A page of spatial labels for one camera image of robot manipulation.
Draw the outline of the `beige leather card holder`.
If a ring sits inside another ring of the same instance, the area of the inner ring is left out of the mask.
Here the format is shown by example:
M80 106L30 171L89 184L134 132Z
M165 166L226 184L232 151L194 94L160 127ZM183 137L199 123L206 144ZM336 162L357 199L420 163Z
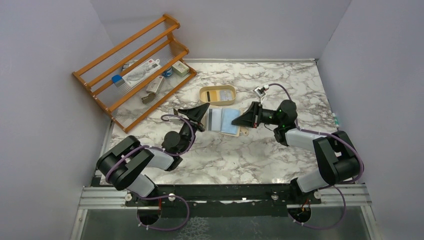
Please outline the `beige leather card holder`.
M212 109L212 108L224 109L224 108L231 108L231 107L217 107L217 106L210 106L209 107L209 109ZM201 120L201 123L204 125L206 131L208 131L207 130L207 124L206 124L207 113L208 113L208 111L205 113L204 117ZM239 133L237 135L231 135L231 134L226 134L226 133L221 133L221 132L215 132L215 133L220 133L220 134L223 134L223 135L235 136L235 137L238 137L240 134L243 134L243 135L248 135L249 134L249 131L245 127L238 126L238 128L239 128Z

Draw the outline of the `beige oval tray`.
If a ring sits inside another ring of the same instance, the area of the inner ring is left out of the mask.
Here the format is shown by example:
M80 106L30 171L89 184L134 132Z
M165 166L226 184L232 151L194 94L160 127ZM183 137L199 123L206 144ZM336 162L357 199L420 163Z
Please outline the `beige oval tray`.
M229 106L236 101L236 89L232 85L204 86L199 90L199 99L202 103L213 106Z

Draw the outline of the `orange wooden shelf rack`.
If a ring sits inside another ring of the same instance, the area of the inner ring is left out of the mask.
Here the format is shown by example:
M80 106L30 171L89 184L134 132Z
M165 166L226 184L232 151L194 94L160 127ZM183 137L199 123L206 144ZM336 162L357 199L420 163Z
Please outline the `orange wooden shelf rack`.
M129 133L197 72L184 64L189 49L174 35L179 21L163 14L134 35L72 73L102 111Z

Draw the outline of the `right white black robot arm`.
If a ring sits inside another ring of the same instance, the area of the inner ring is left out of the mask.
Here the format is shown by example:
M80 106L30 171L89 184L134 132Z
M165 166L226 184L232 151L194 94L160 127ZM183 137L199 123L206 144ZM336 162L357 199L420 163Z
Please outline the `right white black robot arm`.
M347 179L359 177L364 170L358 153L344 131L316 132L299 128L297 106L292 100L283 100L276 110L263 108L254 101L232 124L257 128L260 124L275 125L275 140L286 147L298 147L315 154L317 169L293 180L302 193L333 186Z

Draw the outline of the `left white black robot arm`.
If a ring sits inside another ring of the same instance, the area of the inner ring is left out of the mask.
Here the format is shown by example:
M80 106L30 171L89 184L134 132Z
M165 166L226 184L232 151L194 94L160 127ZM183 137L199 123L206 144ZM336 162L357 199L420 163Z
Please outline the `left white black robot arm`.
M201 120L209 107L209 103L204 103L190 109L178 109L175 114L162 115L164 122L177 118L183 124L179 131L165 134L161 147L141 144L135 136L129 135L97 160L97 170L116 190L128 190L142 198L150 197L157 186L142 173L143 170L146 167L166 172L175 170L183 160L182 155L194 144L196 133L205 131Z

